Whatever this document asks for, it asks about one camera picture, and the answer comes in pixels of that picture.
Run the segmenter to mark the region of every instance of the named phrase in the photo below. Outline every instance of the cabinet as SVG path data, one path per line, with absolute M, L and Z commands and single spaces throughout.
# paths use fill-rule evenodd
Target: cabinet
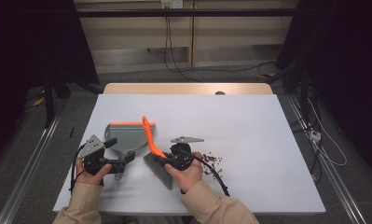
M 294 8 L 297 2 L 184 0 L 184 8 Z M 157 0 L 75 0 L 75 4 L 77 9 L 161 8 Z M 237 55 L 230 57 L 232 61 L 220 59 L 220 54 L 228 54 L 233 49 L 247 50 L 253 63 L 275 60 L 291 22 L 290 17 L 176 17 L 170 20 L 172 46 L 187 48 L 190 66 L 200 66 L 200 61 L 210 61 L 211 65 L 242 63 L 241 56 Z M 82 18 L 81 22 L 90 50 L 165 48 L 166 18 Z

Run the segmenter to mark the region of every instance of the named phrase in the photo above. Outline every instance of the orange handle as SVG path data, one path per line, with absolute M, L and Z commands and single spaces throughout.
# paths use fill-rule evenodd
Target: orange handle
M 145 138 L 147 138 L 148 148 L 154 155 L 166 158 L 165 154 L 154 145 L 153 134 L 151 134 L 150 124 L 145 116 L 143 116 L 143 128 L 145 129 Z

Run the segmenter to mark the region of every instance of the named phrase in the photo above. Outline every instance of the black curtain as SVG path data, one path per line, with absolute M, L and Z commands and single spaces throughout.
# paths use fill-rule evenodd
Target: black curtain
M 76 11 L 74 2 L 0 0 L 0 150 L 48 71 L 60 95 L 65 82 L 99 83 L 79 18 L 44 13 L 60 10 Z
M 298 7 L 316 1 L 302 0 Z M 324 10 L 322 29 L 304 62 L 305 71 L 339 128 L 372 167 L 372 1 L 330 0 L 313 5 Z M 276 65 L 297 60 L 315 20 L 295 17 Z M 284 79 L 294 89 L 301 74 Z

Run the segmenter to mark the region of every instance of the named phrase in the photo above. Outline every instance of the finger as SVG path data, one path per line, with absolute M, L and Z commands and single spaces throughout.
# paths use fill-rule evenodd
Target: finger
M 193 160 L 190 166 L 198 167 L 201 171 L 203 171 L 202 163 L 200 163 L 200 161 Z
M 97 180 L 101 181 L 105 175 L 111 170 L 111 164 L 106 164 L 102 169 L 94 176 Z
M 174 178 L 176 178 L 177 176 L 179 176 L 179 174 L 181 174 L 180 171 L 176 170 L 176 168 L 172 167 L 168 163 L 165 164 L 165 170 L 166 170 L 166 172 L 168 172 Z
M 77 174 L 80 174 L 84 170 L 85 170 L 85 168 L 84 168 L 84 165 L 83 165 L 83 161 L 81 159 L 77 159 L 76 160 L 76 172 L 77 172 Z
M 198 158 L 202 158 L 202 154 L 200 152 L 192 152 L 191 154 Z

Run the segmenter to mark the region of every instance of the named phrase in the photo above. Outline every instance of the metal frame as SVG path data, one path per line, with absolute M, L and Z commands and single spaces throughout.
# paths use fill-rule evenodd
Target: metal frame
M 263 9 L 121 9 L 121 10 L 90 10 L 50 11 L 26 10 L 27 14 L 45 16 L 65 16 L 79 18 L 110 18 L 110 17 L 293 17 L 317 16 L 320 9 L 313 8 L 263 8 Z
M 302 128 L 306 129 L 308 125 L 305 123 L 305 121 L 302 119 L 303 116 L 301 112 L 299 111 L 300 104 L 297 99 L 295 99 L 292 96 L 288 96 L 288 100 L 290 102 L 291 107 L 294 110 L 294 113 L 296 114 L 296 117 L 299 119 L 299 122 L 302 126 Z M 309 139 L 308 133 L 305 131 L 305 134 L 307 138 Z M 315 153 L 318 151 L 318 146 L 314 141 L 309 140 L 313 146 L 313 150 Z M 323 147 L 320 148 L 321 151 L 324 153 L 325 150 Z M 351 192 L 346 187 L 345 183 L 342 181 L 342 178 L 340 177 L 339 173 L 337 172 L 336 167 L 331 162 L 327 161 L 325 157 L 322 155 L 322 153 L 319 153 L 318 158 L 321 162 L 321 165 L 325 171 L 325 173 L 328 176 L 328 179 L 330 180 L 330 183 L 334 189 L 334 191 L 337 193 L 337 196 L 339 197 L 339 200 L 342 202 L 343 208 L 345 209 L 346 213 L 348 214 L 351 223 L 353 224 L 366 224 L 366 220 L 362 214 L 361 209 L 359 208 L 357 202 L 351 195 Z
M 25 196 L 25 193 L 28 190 L 29 185 L 32 182 L 32 179 L 34 178 L 34 173 L 36 172 L 37 167 L 44 156 L 44 152 L 48 147 L 49 141 L 51 140 L 51 137 L 54 134 L 55 129 L 57 128 L 61 114 L 66 107 L 66 103 L 67 103 L 66 100 L 60 102 L 58 115 L 54 118 L 51 124 L 43 131 L 42 136 L 40 137 L 40 140 L 36 148 L 34 149 L 32 157 L 28 161 L 28 164 L 26 165 L 19 180 L 17 181 L 15 188 L 12 190 L 10 196 L 6 201 L 5 206 L 2 208 L 2 211 L 0 212 L 0 224 L 11 223 L 13 221 L 14 216 L 16 215 L 21 205 L 23 197 Z

